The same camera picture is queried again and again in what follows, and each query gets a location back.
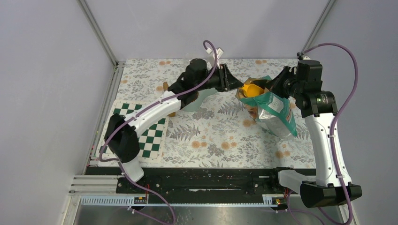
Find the orange plastic scoop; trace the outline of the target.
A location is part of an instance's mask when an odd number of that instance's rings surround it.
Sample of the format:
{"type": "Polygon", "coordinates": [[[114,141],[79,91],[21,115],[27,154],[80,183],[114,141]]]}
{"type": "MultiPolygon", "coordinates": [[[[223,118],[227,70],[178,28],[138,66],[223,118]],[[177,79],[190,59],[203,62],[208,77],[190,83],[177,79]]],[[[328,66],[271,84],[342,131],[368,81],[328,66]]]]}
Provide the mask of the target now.
{"type": "Polygon", "coordinates": [[[242,90],[246,98],[253,98],[265,93],[265,90],[256,84],[245,84],[242,90]]]}

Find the green pet food bag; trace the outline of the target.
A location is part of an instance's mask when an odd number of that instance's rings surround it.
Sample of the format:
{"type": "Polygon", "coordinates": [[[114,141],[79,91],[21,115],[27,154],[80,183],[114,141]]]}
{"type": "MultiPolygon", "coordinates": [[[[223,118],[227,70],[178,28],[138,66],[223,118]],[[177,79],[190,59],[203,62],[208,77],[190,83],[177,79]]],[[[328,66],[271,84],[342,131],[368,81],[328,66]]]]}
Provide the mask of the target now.
{"type": "Polygon", "coordinates": [[[265,88],[269,76],[262,78],[249,77],[245,84],[256,84],[265,90],[264,94],[256,97],[245,97],[242,88],[237,90],[236,98],[244,105],[252,119],[263,129],[280,139],[297,136],[296,122],[290,101],[281,98],[265,88]]]}

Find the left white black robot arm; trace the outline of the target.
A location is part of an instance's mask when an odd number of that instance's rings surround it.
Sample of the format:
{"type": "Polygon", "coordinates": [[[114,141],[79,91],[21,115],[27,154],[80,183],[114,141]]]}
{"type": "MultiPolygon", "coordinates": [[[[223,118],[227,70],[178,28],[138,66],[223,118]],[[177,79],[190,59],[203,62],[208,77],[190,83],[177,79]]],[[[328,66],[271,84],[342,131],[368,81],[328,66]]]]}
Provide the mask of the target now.
{"type": "Polygon", "coordinates": [[[177,112],[197,100],[202,90],[217,92],[236,90],[244,86],[226,64],[215,64],[211,70],[203,59],[193,59],[163,95],[127,115],[113,114],[108,122],[104,147],[115,154],[128,187],[135,193],[145,188],[144,171],[140,165],[139,137],[153,124],[171,113],[177,112]]]}

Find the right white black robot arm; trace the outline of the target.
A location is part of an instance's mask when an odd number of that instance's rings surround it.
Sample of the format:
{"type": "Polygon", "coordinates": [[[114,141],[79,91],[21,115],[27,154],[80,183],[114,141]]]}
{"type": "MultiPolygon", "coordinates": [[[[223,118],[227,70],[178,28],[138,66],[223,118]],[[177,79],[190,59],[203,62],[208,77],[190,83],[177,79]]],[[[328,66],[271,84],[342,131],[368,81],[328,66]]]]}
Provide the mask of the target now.
{"type": "Polygon", "coordinates": [[[286,188],[299,194],[307,208],[340,206],[362,196],[360,185],[353,184],[346,169],[338,139],[336,99],[323,91],[322,65],[316,60],[299,60],[297,66],[285,66],[281,73],[266,84],[278,97],[296,100],[310,133],[316,162],[315,177],[294,169],[279,167],[269,180],[275,193],[286,188]]]}

